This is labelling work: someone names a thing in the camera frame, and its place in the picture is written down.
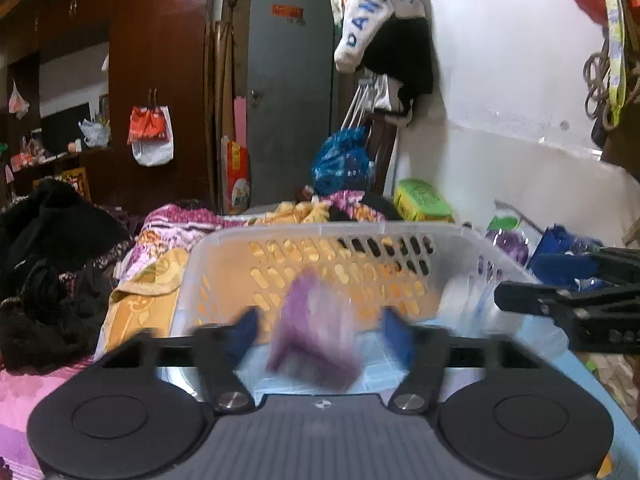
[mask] black circular pad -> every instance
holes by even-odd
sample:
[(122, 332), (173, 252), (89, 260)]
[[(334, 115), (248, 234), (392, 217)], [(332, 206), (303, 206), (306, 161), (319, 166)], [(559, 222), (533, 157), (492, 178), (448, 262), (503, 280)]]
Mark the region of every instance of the black circular pad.
[(567, 381), (508, 382), (470, 384), (443, 403), (438, 428), (449, 447), (499, 478), (564, 480), (596, 473), (613, 438), (604, 406)]
[(62, 476), (124, 480), (178, 463), (204, 430), (198, 402), (157, 381), (63, 385), (31, 413), (28, 438), (41, 463)]

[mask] blue plastic bag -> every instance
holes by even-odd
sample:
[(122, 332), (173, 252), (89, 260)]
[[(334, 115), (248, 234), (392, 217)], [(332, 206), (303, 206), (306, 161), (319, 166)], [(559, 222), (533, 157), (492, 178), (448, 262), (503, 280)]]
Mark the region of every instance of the blue plastic bag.
[(366, 190), (372, 173), (364, 149), (365, 129), (348, 128), (329, 137), (311, 167), (313, 186), (320, 195), (341, 189)]

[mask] pink bedsheet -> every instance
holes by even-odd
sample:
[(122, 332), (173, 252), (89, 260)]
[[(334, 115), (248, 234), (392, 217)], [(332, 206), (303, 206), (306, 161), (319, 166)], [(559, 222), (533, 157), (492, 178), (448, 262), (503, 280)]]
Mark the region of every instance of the pink bedsheet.
[(36, 404), (90, 364), (87, 358), (49, 375), (11, 375), (0, 371), (0, 456), (14, 472), (14, 480), (41, 479), (27, 442), (27, 420)]

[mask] red label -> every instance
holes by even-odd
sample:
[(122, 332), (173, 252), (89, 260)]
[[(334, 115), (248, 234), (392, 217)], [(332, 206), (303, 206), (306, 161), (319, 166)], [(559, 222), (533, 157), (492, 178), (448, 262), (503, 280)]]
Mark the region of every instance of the red label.
[(283, 16), (285, 18), (302, 19), (302, 7), (294, 7), (291, 5), (272, 5), (271, 14), (273, 16)]

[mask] gray metal door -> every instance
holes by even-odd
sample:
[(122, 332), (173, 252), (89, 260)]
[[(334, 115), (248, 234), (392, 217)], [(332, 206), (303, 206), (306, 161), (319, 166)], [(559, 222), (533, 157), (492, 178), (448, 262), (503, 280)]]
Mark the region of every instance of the gray metal door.
[(333, 46), (329, 0), (251, 0), (252, 206), (291, 200), (294, 186), (309, 184), (311, 164), (330, 133)]

